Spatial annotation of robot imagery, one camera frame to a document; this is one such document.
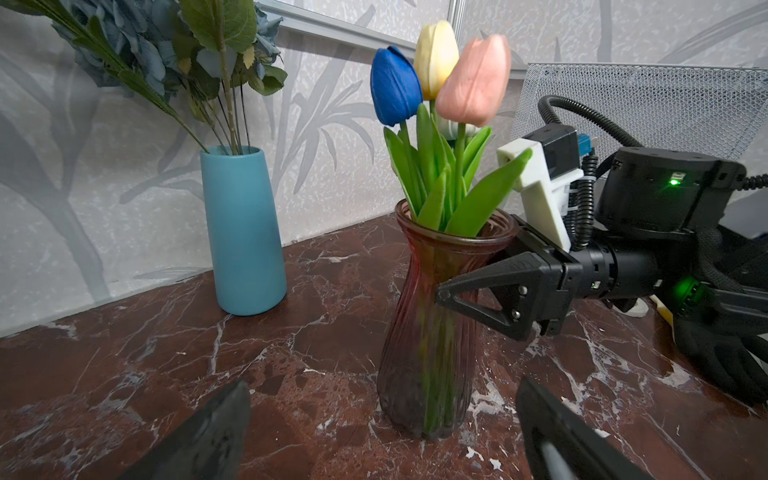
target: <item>brown marble surface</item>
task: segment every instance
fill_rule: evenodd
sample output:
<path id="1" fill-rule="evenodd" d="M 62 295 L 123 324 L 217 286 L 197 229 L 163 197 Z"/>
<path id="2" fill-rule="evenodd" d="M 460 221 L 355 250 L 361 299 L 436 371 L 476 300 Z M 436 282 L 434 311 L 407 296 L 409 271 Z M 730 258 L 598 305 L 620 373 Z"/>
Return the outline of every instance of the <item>brown marble surface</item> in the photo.
<path id="1" fill-rule="evenodd" d="M 764 408 L 702 381 L 659 316 L 587 301 L 560 336 L 516 343 L 483 328 L 465 424 L 442 442 L 406 438 L 375 387 L 408 262 L 394 219 L 285 257 L 287 298 L 263 315 L 220 310 L 205 273 L 0 339 L 0 478 L 114 478 L 242 376 L 253 415 L 240 478 L 526 479 L 523 375 L 656 478 L 768 476 Z"/>

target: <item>white plastic bracket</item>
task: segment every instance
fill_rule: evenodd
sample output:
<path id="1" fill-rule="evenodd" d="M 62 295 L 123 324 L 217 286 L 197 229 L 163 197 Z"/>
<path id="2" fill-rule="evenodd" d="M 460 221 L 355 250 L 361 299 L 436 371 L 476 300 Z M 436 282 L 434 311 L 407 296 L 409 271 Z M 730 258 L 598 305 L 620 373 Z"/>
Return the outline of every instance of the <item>white plastic bracket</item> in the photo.
<path id="1" fill-rule="evenodd" d="M 576 168 L 550 179 L 541 144 L 525 138 L 511 141 L 496 151 L 499 166 L 514 160 L 526 148 L 530 148 L 533 155 L 515 184 L 515 190 L 520 192 L 523 200 L 525 221 L 568 252 L 571 250 L 571 239 L 562 217 L 568 212 L 571 183 L 582 178 L 584 171 Z"/>

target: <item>teal ceramic vase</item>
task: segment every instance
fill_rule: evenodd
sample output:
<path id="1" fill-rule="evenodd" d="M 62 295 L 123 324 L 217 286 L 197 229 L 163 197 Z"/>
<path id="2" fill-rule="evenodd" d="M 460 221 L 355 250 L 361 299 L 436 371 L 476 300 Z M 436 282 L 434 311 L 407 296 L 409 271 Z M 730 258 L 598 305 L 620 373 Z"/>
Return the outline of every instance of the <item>teal ceramic vase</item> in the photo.
<path id="1" fill-rule="evenodd" d="M 256 315 L 286 295 L 275 201 L 264 152 L 228 151 L 216 146 L 200 153 L 216 298 L 228 313 Z"/>

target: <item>blue tulip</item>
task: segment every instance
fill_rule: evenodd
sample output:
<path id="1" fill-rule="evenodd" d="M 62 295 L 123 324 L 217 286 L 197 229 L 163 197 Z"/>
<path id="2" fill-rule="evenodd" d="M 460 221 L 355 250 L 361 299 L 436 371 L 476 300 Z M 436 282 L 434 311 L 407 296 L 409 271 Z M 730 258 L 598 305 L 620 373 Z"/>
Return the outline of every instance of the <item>blue tulip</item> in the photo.
<path id="1" fill-rule="evenodd" d="M 416 115 L 422 86 L 411 62 L 397 47 L 380 48 L 371 65 L 371 96 L 376 116 L 394 127 Z"/>

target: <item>silver mesh basket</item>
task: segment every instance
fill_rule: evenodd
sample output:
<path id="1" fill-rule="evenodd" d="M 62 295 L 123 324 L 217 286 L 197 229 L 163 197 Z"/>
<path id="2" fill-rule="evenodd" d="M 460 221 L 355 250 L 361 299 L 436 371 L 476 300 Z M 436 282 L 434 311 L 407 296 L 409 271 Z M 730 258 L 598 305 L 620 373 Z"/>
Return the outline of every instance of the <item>silver mesh basket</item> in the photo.
<path id="1" fill-rule="evenodd" d="M 613 64 L 530 64 L 511 139 L 544 125 L 539 98 L 557 94 L 601 112 L 647 147 L 738 161 L 768 118 L 768 70 Z M 600 159 L 620 145 L 560 108 L 565 124 L 597 138 Z"/>

